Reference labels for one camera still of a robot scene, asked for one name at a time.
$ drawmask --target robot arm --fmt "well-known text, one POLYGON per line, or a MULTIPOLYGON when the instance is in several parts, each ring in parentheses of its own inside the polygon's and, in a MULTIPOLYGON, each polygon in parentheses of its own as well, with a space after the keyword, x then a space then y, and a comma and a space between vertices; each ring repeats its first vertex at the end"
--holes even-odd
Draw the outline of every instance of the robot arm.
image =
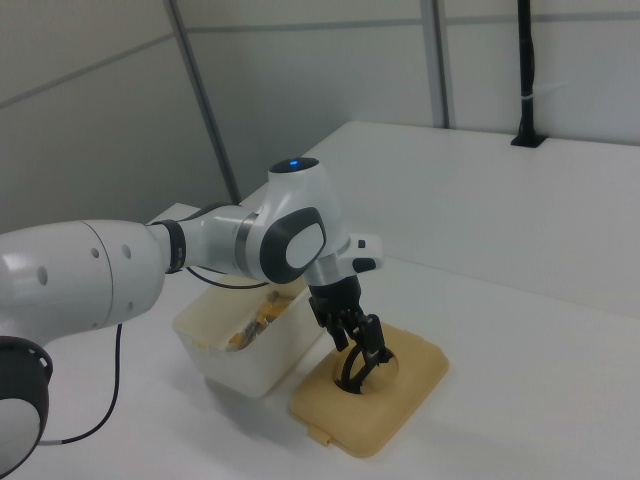
POLYGON ((42 346, 144 313, 165 273, 186 266, 273 283, 302 275, 319 325, 339 350, 349 336, 364 356, 361 371, 338 382, 359 392, 391 358, 378 318, 360 308, 356 277, 382 263, 379 238, 348 233, 328 175, 311 158, 274 165, 257 210, 224 206, 149 226, 78 221, 0 235, 0 478, 31 454, 46 425, 52 364, 42 346))

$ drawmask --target white table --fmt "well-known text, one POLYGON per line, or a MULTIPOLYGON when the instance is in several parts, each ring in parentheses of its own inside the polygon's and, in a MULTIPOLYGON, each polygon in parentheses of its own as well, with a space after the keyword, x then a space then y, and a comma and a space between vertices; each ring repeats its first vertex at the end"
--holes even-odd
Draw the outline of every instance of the white table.
MULTIPOLYGON (((332 138, 347 137, 338 131, 312 153, 333 154, 332 138)), ((349 142, 345 163, 362 149, 349 142)), ((354 208, 347 208, 352 222, 354 208)), ((393 241, 388 228, 380 225, 393 241)), ((124 326, 120 399, 109 422, 82 442, 38 448, 10 478, 638 478, 640 321, 416 261, 390 258, 362 275, 362 304, 441 346, 451 369, 376 456, 323 448, 287 413, 295 386, 331 348, 327 335, 262 399, 209 387, 171 330, 173 317, 207 288, 182 272, 167 277, 150 312, 124 326)), ((104 415, 114 333, 48 346, 55 372, 46 438, 84 432, 104 415)))

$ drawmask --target white wall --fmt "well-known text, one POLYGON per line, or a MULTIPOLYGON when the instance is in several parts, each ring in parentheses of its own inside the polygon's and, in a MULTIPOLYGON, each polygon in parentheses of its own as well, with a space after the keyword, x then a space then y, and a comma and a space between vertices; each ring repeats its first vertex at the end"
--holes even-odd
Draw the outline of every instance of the white wall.
POLYGON ((178 6, 242 196, 349 120, 437 123, 419 0, 178 6))
MULTIPOLYGON (((442 0, 451 126, 515 133, 517 2, 442 0)), ((536 128, 640 144, 640 1, 532 2, 536 128)))
POLYGON ((0 233, 228 199, 162 1, 2 2, 0 233))

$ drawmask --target translucent container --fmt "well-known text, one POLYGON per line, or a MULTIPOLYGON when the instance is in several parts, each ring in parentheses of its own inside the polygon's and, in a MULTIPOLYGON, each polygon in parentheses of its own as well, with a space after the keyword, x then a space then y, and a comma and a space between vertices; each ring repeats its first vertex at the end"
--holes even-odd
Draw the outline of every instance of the translucent container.
MULTIPOLYGON (((220 282, 247 284, 246 279, 231 275, 220 282)), ((300 279, 251 290, 211 287, 174 319, 173 329, 204 376, 248 397, 260 397, 323 332, 309 297, 300 279), (245 328, 274 290, 294 300, 253 342, 242 350, 227 351, 231 337, 245 328)))

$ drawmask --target beige plastic base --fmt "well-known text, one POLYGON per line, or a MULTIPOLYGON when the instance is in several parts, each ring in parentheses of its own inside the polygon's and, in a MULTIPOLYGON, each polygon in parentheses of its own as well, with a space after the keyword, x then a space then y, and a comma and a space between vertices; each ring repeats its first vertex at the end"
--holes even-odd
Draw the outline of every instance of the beige plastic base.
MULTIPOLYGON (((407 421, 449 368, 436 345, 390 325, 382 326, 394 358, 375 368, 362 394, 341 390, 335 380, 350 349, 327 355, 300 383, 291 413, 307 425, 309 436, 354 457, 377 453, 407 421)), ((362 365, 356 363, 355 373, 362 365)))

